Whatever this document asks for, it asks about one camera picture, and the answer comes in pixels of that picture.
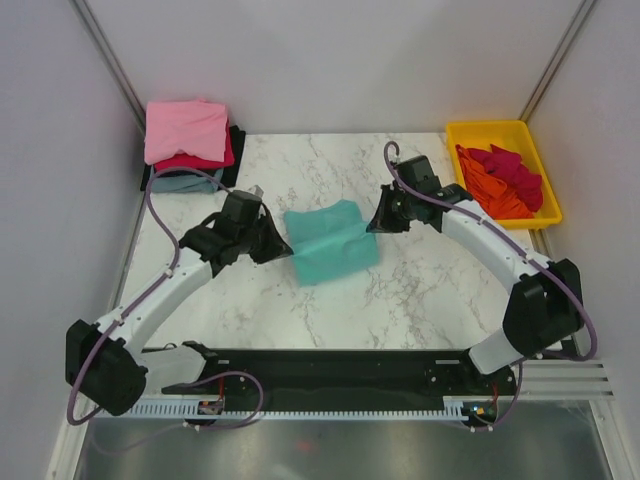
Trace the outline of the teal t shirt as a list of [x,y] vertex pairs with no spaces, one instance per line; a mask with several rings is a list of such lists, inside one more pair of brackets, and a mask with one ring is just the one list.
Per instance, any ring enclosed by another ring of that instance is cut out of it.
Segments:
[[284,213],[301,287],[314,286],[374,267],[380,262],[374,234],[357,203],[340,200],[319,210]]

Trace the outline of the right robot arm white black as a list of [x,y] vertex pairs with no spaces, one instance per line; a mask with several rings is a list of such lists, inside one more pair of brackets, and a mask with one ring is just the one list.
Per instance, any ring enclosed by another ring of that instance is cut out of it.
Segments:
[[426,156],[386,165],[393,181],[382,186],[368,231],[404,233],[414,221],[429,225],[470,252],[509,295],[500,327],[470,347],[458,368],[465,391],[483,392],[495,372],[548,350],[585,325],[575,264],[527,249],[462,186],[442,185]]

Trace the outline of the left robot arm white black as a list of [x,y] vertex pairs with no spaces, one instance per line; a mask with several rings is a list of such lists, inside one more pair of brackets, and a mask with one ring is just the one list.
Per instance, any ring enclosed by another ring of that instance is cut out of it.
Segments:
[[254,192],[234,190],[222,209],[173,242],[172,259],[136,296],[89,324],[76,321],[66,333],[65,379],[71,386],[69,422],[78,395],[113,416],[129,411],[145,394],[189,385],[208,393],[219,369],[206,360],[202,346],[188,342],[148,351],[159,327],[193,293],[224,268],[247,255],[258,264],[286,258],[293,251]]

